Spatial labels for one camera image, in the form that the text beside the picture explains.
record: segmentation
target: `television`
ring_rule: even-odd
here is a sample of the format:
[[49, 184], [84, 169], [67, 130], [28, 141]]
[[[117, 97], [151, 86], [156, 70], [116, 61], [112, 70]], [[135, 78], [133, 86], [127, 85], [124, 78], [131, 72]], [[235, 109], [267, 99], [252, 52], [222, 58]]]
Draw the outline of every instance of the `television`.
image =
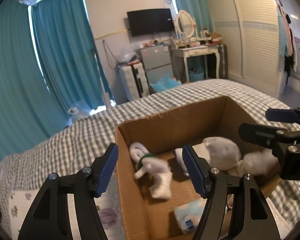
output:
[[127, 15], [133, 37], [174, 31], [170, 9], [131, 11]]

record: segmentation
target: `plastic bag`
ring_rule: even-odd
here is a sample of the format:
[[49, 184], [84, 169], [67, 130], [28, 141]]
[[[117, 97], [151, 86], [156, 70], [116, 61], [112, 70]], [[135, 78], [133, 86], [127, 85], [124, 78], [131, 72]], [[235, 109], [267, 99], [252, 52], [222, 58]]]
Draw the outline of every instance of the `plastic bag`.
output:
[[175, 79], [170, 78], [170, 73], [165, 75], [162, 79], [160, 79], [155, 84], [150, 84], [155, 92], [162, 92], [169, 90], [171, 88], [175, 88], [181, 85], [180, 81], [176, 81]]
[[78, 101], [72, 105], [72, 107], [68, 110], [71, 118], [68, 121], [68, 125], [72, 125], [75, 121], [90, 116], [91, 108], [84, 101]]
[[123, 45], [120, 52], [120, 62], [128, 63], [130, 59], [136, 54], [139, 48], [137, 44]]

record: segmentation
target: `white cabinet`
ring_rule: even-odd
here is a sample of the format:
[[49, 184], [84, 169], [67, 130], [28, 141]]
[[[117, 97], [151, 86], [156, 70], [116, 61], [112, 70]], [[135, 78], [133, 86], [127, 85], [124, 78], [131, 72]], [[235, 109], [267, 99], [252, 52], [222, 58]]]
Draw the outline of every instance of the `white cabinet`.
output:
[[228, 49], [229, 78], [278, 98], [279, 27], [275, 0], [209, 0]]

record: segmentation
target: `white wall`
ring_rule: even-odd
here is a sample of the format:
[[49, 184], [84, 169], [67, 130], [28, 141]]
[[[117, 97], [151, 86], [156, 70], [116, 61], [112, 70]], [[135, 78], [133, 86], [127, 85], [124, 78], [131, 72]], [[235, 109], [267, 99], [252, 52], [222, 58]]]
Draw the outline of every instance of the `white wall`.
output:
[[[110, 88], [118, 104], [127, 102], [120, 77], [108, 64], [102, 41], [106, 40], [113, 54], [120, 60], [120, 53], [123, 46], [141, 44], [152, 39], [152, 35], [143, 35], [132, 38], [129, 28], [127, 12], [142, 9], [170, 8], [164, 0], [85, 0], [89, 14], [90, 26], [96, 46], [101, 59], [103, 69], [106, 73]], [[169, 34], [161, 34], [162, 39], [169, 38]]]

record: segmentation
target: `cardboard flap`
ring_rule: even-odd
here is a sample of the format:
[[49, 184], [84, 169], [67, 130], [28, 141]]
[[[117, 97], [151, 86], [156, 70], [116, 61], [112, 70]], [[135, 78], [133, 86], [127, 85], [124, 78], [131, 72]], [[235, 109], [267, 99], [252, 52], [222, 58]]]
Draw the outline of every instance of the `cardboard flap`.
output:
[[125, 142], [142, 143], [152, 154], [180, 148], [215, 133], [228, 97], [177, 107], [118, 126]]
[[115, 134], [116, 143], [119, 145], [119, 157], [116, 168], [120, 205], [127, 240], [150, 240], [145, 205], [139, 187], [133, 177], [135, 170], [130, 159], [130, 152], [120, 131], [116, 130]]

